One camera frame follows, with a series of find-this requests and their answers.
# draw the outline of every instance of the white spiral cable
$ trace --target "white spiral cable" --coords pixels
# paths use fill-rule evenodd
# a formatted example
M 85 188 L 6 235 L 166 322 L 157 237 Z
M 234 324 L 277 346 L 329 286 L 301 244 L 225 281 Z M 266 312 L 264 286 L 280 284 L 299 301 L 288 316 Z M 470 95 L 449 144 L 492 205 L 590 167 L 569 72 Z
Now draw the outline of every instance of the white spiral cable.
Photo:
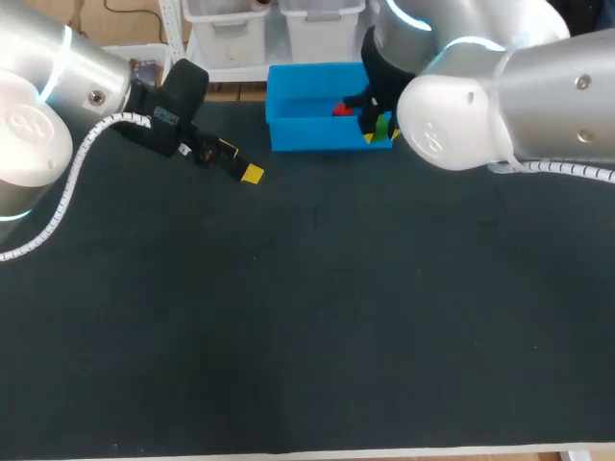
M 64 192 L 61 195 L 60 203 L 58 204 L 58 208 L 56 208 L 56 212 L 51 218 L 51 221 L 49 222 L 47 227 L 36 238 L 26 243 L 25 245 L 22 245 L 15 250 L 10 250 L 8 252 L 0 254 L 0 262 L 17 259 L 18 257 L 24 256 L 29 252 L 32 252 L 40 245 L 42 245 L 51 236 L 52 233 L 54 233 L 54 231 L 58 228 L 58 225 L 60 224 L 62 218 L 64 217 L 64 214 L 68 210 L 70 199 L 73 196 L 75 185 L 77 184 L 79 172 L 81 171 L 81 167 L 84 164 L 84 160 L 86 159 L 86 155 L 89 152 L 89 149 L 92 147 L 92 144 L 104 130 L 106 130 L 112 125 L 115 125 L 116 123 L 121 122 L 134 123 L 141 127 L 152 128 L 152 124 L 149 118 L 142 115 L 138 115 L 136 113 L 128 112 L 116 113 L 98 122 L 94 126 L 94 128 L 92 128 L 87 134 L 86 139 L 84 139 L 84 142 L 82 142 L 81 146 L 79 147 L 79 150 L 77 151 L 77 154 L 75 155 L 73 164 L 70 167 L 70 173 L 68 174 L 68 180 L 66 180 L 66 187 L 64 188 Z
M 548 160 L 523 161 L 521 165 L 524 166 L 526 170 L 517 170 L 514 165 L 509 163 L 490 163 L 489 170 L 498 175 L 507 175 L 511 173 L 555 173 L 557 175 L 576 176 L 587 180 L 615 184 L 615 171 L 597 168 L 595 166 Z

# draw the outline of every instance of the screw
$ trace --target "screw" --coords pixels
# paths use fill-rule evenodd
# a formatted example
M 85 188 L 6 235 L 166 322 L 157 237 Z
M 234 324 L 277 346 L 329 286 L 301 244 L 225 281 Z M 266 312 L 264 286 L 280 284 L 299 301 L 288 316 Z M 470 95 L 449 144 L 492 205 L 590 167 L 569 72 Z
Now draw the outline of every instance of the screw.
M 105 93 L 98 89 L 95 89 L 87 96 L 87 100 L 93 106 L 102 106 L 105 103 L 105 99 Z
M 584 89 L 589 88 L 591 83 L 592 83 L 592 78 L 587 74 L 583 74 L 579 78 L 577 78 L 577 89 L 580 89 L 581 91 L 583 91 Z
M 594 134 L 589 130 L 581 130 L 578 132 L 578 140 L 580 142 L 592 142 L 594 140 Z

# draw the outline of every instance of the shelf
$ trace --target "shelf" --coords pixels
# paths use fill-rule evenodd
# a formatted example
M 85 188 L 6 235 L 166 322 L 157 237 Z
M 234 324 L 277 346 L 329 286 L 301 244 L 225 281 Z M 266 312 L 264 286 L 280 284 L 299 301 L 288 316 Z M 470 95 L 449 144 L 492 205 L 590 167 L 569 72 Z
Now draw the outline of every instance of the shelf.
M 360 61 L 360 48 L 367 30 L 367 19 L 363 13 L 359 17 L 357 26 L 356 59 Z M 265 20 L 265 54 L 266 61 L 262 65 L 246 67 L 230 67 L 213 69 L 207 67 L 201 54 L 201 48 L 194 30 L 190 35 L 190 42 L 186 50 L 186 57 L 209 72 L 212 83 L 240 83 L 240 82 L 266 82 L 269 76 L 269 67 L 279 64 L 291 64 L 290 38 L 286 27 L 286 18 L 280 13 L 277 5 L 272 7 L 271 13 Z

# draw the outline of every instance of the yellow object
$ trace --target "yellow object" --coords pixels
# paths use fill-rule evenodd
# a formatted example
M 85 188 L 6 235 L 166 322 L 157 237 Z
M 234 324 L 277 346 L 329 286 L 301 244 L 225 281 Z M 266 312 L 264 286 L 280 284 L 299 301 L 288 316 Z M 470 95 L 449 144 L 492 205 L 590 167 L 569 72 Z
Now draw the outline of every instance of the yellow object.
M 239 149 L 233 144 L 231 144 L 230 142 L 227 142 L 222 138 L 220 138 L 220 141 L 224 142 L 227 146 L 232 147 L 234 149 L 233 158 L 237 158 L 237 156 L 239 155 Z
M 243 174 L 243 178 L 241 178 L 241 182 L 251 182 L 252 184 L 258 184 L 264 174 L 265 170 L 263 170 L 262 168 L 258 168 L 256 165 L 250 163 L 250 166 L 248 166 L 248 169 Z

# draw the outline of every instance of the logo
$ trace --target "logo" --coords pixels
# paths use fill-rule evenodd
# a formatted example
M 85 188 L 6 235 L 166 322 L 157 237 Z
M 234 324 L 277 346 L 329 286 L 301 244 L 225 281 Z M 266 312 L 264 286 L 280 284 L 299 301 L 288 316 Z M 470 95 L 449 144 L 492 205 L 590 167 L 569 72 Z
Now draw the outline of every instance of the logo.
M 446 150 L 446 136 L 434 122 L 416 123 L 412 140 L 428 156 L 440 158 Z
M 40 110 L 30 106 L 13 106 L 6 115 L 7 127 L 30 144 L 46 144 L 54 137 L 54 127 Z

